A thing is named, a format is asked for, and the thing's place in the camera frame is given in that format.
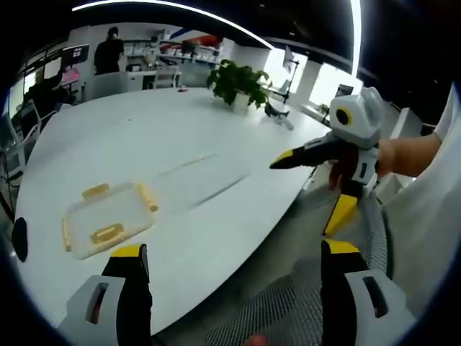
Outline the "person's right hand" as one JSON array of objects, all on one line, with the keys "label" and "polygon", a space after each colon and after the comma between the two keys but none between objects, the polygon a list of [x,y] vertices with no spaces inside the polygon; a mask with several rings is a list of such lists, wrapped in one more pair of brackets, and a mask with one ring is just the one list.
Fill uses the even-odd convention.
[{"label": "person's right hand", "polygon": [[329,174],[328,186],[335,190],[342,181],[350,179],[357,168],[358,148],[347,144],[342,148],[337,159],[331,161],[332,167]]}]

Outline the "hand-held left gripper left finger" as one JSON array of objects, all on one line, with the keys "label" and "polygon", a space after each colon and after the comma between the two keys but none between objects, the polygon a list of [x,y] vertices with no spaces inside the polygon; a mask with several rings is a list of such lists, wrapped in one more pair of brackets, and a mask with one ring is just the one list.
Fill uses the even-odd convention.
[{"label": "hand-held left gripper left finger", "polygon": [[58,331],[70,345],[151,345],[149,283],[147,245],[116,249],[69,298]]}]

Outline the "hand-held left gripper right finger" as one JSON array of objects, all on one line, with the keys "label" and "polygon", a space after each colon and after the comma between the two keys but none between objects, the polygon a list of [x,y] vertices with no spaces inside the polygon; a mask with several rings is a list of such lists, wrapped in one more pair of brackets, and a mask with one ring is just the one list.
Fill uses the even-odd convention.
[{"label": "hand-held left gripper right finger", "polygon": [[321,244],[323,345],[398,345],[416,319],[404,292],[354,245]]}]

